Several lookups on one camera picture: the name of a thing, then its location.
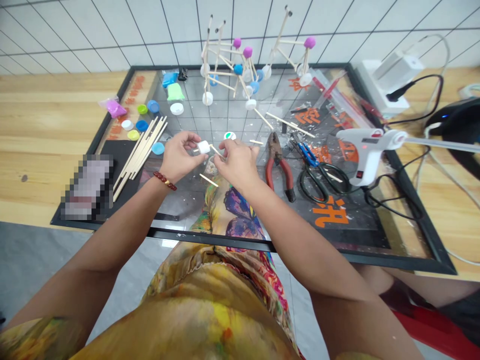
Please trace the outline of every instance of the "bundle of wooden sticks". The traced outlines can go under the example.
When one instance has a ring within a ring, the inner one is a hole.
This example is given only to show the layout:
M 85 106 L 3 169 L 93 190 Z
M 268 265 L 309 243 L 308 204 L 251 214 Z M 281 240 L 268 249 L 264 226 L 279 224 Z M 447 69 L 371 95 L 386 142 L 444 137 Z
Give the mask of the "bundle of wooden sticks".
M 137 174 L 140 172 L 145 161 L 149 158 L 150 152 L 152 151 L 152 145 L 158 142 L 164 133 L 168 124 L 167 117 L 162 116 L 157 123 L 158 118 L 159 117 L 157 116 L 155 120 L 150 122 L 148 129 L 145 132 L 142 132 L 140 138 L 136 141 L 125 166 L 113 185 L 113 202 L 117 201 L 122 189 L 127 183 L 127 180 L 134 180 L 137 177 Z

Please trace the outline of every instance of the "red pliers handle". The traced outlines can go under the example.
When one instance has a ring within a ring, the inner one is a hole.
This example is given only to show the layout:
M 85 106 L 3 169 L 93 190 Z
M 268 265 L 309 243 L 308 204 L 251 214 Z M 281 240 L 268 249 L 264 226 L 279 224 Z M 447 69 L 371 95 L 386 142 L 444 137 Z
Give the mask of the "red pliers handle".
M 274 189 L 274 180 L 272 178 L 272 169 L 274 168 L 274 162 L 275 159 L 273 157 L 268 159 L 268 162 L 266 163 L 266 168 L 265 168 L 265 178 L 266 178 L 266 184 L 275 191 Z M 295 198 L 295 192 L 294 192 L 294 176 L 292 175 L 292 169 L 290 168 L 290 165 L 287 163 L 285 159 L 280 160 L 280 166 L 285 173 L 285 179 L 286 179 L 286 190 L 285 194 L 289 202 L 293 203 L 296 198 Z

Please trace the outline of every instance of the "hand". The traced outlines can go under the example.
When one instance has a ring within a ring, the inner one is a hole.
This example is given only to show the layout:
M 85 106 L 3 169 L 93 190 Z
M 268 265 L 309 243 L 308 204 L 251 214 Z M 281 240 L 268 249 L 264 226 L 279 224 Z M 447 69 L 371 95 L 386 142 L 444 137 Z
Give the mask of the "hand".
M 207 154 L 191 156 L 187 153 L 187 150 L 196 148 L 196 143 L 201 141 L 200 136 L 191 131 L 182 131 L 172 137 L 166 142 L 160 173 L 175 184 L 207 160 Z
M 260 152 L 258 146 L 247 146 L 240 140 L 227 139 L 218 147 L 225 149 L 223 162 L 217 154 L 213 162 L 220 174 L 230 182 L 240 193 L 255 180 L 260 180 L 257 172 L 257 157 Z

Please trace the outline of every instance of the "black table frame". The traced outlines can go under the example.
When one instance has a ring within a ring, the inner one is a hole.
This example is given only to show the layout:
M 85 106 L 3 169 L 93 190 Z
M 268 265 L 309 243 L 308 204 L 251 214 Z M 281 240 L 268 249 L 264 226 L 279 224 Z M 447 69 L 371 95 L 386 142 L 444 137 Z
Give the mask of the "black table frame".
M 189 70 L 199 70 L 199 65 L 194 66 L 132 66 L 128 71 L 123 83 L 118 90 L 117 96 L 119 99 L 122 99 L 127 88 L 129 87 L 130 81 L 132 80 L 135 72 L 137 71 L 161 71 L 161 70 L 170 70 L 178 69 L 185 67 Z M 289 69 L 289 65 L 273 65 L 274 69 Z M 364 84 L 362 80 L 357 76 L 354 68 L 350 63 L 319 63 L 312 65 L 315 69 L 345 69 L 347 71 L 348 79 L 353 87 L 353 90 L 360 95 L 362 98 L 366 99 L 368 102 L 372 103 L 370 95 L 365 91 Z M 226 66 L 219 66 L 220 70 L 227 70 Z M 368 119 L 378 128 L 382 127 L 380 120 L 375 117 L 370 112 L 366 111 L 366 116 Z M 108 129 L 112 117 L 107 112 L 103 122 L 100 125 L 93 141 L 91 142 L 87 155 L 93 155 L 97 150 L 102 137 L 105 131 Z M 398 157 L 395 151 L 386 151 L 385 152 L 390 165 L 394 169 L 399 169 L 402 166 L 402 162 Z M 346 249 L 339 249 L 348 261 L 356 264 L 367 264 L 367 265 L 376 265 L 389 268 L 398 268 L 410 271 L 424 271 L 430 273 L 439 273 L 439 274 L 450 274 L 456 275 L 457 271 L 445 249 L 440 237 L 430 220 L 430 217 L 427 214 L 420 198 L 415 191 L 410 178 L 408 177 L 405 171 L 402 171 L 397 174 L 398 180 L 402 184 L 404 191 L 408 196 L 410 196 L 413 201 L 419 204 L 421 211 L 425 216 L 417 221 L 420 231 L 422 232 L 423 238 L 427 243 L 433 258 L 417 258 L 417 257 L 408 257 L 408 256 L 398 256 L 390 254 L 379 254 L 379 253 L 368 253 L 361 251 L 353 251 Z M 61 204 L 59 204 L 50 224 L 56 226 L 63 226 L 69 228 L 77 229 L 88 229 L 96 231 L 102 225 L 100 221 L 73 221 L 73 220 L 62 220 L 60 218 Z M 240 237 L 231 237 L 231 236 L 222 236 L 222 235 L 210 235 L 210 234 L 200 234 L 190 231 L 178 231 L 163 229 L 158 227 L 150 227 L 150 230 L 147 234 L 148 237 L 157 238 L 157 239 L 167 239 L 167 240 L 181 240 L 191 243 L 200 243 L 200 244 L 209 244 L 217 246 L 228 246 L 241 249 L 251 249 L 276 253 L 274 244 L 271 241 L 267 240 L 256 240 L 256 239 L 247 239 Z

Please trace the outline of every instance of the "white tiled wall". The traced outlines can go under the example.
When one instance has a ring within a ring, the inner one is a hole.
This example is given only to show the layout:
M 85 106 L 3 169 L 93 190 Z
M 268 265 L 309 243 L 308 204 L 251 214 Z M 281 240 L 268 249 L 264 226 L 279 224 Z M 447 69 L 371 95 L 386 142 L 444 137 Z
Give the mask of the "white tiled wall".
M 210 14 L 226 20 L 256 63 L 268 61 L 286 0 L 0 0 L 0 75 L 198 65 Z M 446 36 L 451 67 L 480 65 L 480 0 L 295 0 L 288 40 L 314 35 L 312 63 L 383 59 L 428 34 Z M 296 58 L 302 46 L 283 45 Z M 414 48 L 426 67 L 445 61 L 430 38 Z

